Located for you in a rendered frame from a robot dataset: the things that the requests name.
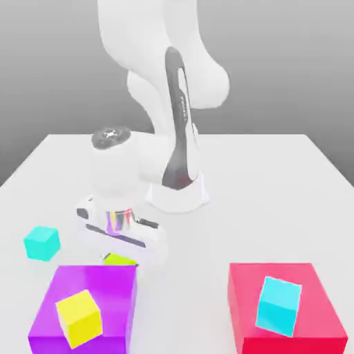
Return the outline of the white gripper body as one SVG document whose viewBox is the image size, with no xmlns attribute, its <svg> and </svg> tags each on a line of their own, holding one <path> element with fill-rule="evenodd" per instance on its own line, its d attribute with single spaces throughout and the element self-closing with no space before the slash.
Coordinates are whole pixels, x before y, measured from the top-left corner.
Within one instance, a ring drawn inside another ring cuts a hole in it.
<svg viewBox="0 0 354 354">
<path fill-rule="evenodd" d="M 167 258 L 166 232 L 157 223 L 130 218 L 115 226 L 82 217 L 77 222 L 83 239 L 101 254 L 119 254 L 142 266 L 159 266 Z"/>
</svg>

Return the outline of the small lime green cube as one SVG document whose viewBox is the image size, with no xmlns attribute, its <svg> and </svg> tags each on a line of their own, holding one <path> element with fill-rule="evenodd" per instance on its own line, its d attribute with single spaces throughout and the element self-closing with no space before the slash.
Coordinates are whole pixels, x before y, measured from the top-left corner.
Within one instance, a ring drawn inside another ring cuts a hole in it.
<svg viewBox="0 0 354 354">
<path fill-rule="evenodd" d="M 137 263 L 127 257 L 121 256 L 119 254 L 111 253 L 104 261 L 104 265 L 115 265 L 115 266 L 136 266 Z"/>
</svg>

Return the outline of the small cyan cube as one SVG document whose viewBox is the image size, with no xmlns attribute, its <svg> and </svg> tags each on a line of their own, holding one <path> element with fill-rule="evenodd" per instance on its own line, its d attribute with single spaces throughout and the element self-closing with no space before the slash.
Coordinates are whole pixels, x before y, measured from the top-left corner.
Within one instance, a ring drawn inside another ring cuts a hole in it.
<svg viewBox="0 0 354 354">
<path fill-rule="evenodd" d="M 302 285 L 266 276 L 259 296 L 255 326 L 292 337 L 301 292 Z"/>
<path fill-rule="evenodd" d="M 59 232 L 56 228 L 36 226 L 24 238 L 29 259 L 50 261 L 61 248 Z"/>
</svg>

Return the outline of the large purple box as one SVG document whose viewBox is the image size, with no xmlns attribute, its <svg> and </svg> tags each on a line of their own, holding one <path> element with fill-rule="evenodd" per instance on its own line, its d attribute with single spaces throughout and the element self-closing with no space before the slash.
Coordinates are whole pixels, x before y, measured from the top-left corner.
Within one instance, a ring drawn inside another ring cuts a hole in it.
<svg viewBox="0 0 354 354">
<path fill-rule="evenodd" d="M 28 334 L 32 354 L 130 354 L 137 295 L 134 265 L 61 265 Z M 100 308 L 103 333 L 71 349 L 55 304 L 88 290 Z"/>
</svg>

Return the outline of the large red box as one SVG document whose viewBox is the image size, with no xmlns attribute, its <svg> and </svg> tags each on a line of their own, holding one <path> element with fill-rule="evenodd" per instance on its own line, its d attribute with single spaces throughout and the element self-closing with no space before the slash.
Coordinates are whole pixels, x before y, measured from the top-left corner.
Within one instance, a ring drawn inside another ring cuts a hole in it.
<svg viewBox="0 0 354 354">
<path fill-rule="evenodd" d="M 302 286 L 292 337 L 256 327 L 266 276 Z M 348 335 L 311 263 L 231 263 L 227 300 L 237 354 L 344 354 Z"/>
</svg>

